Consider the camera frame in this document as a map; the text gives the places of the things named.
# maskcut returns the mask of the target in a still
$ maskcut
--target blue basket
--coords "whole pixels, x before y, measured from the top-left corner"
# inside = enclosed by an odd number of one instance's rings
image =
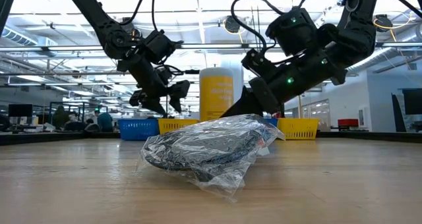
[[[156,119],[119,119],[119,126],[123,140],[145,141],[160,133]]]
[[[266,119],[270,124],[277,126],[278,119]]]

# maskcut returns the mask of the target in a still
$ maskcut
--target wooden table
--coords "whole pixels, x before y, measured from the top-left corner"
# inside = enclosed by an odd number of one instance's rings
[[[235,204],[157,169],[142,142],[0,147],[1,223],[421,223],[422,145],[276,142]]]

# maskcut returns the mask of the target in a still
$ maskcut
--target plastic bag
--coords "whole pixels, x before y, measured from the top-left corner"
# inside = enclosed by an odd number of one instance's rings
[[[138,170],[151,164],[235,202],[259,149],[284,135],[258,115],[206,121],[149,137]]]

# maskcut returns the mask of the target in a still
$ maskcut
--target yellow plastic crate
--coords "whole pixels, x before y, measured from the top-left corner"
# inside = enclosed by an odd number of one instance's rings
[[[158,119],[160,134],[198,123],[196,119]]]
[[[314,140],[319,119],[278,119],[277,127],[286,140]]]

